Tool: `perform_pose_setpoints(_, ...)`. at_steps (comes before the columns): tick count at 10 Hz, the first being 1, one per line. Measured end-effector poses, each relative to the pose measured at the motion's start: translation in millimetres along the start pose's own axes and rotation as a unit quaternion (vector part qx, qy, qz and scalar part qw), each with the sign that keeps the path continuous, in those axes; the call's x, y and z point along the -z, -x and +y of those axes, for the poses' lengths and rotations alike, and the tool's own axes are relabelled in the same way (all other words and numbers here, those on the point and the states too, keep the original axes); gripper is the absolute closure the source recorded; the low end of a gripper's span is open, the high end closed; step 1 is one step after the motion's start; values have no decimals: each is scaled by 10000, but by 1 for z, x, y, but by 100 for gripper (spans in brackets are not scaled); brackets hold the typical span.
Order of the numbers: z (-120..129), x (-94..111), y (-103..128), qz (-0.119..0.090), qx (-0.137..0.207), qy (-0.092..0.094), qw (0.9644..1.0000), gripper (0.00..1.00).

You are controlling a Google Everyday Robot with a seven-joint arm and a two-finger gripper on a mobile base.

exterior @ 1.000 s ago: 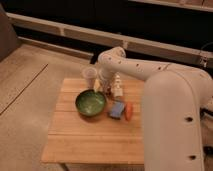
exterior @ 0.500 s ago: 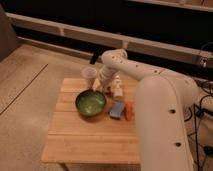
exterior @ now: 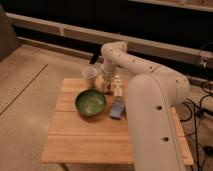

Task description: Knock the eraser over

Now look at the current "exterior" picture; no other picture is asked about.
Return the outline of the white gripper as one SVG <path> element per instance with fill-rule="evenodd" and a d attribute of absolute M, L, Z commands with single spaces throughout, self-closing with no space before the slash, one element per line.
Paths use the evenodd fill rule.
<path fill-rule="evenodd" d="M 111 93 L 111 73 L 99 72 L 95 79 L 96 89 L 104 94 Z"/>

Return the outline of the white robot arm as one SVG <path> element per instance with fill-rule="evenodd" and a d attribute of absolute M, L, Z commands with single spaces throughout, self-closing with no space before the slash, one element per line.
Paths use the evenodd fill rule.
<path fill-rule="evenodd" d="M 112 77 L 118 66 L 134 74 L 125 104 L 135 171 L 186 171 L 171 114 L 189 95 L 186 76 L 129 54 L 123 41 L 103 44 L 101 55 L 104 76 Z"/>

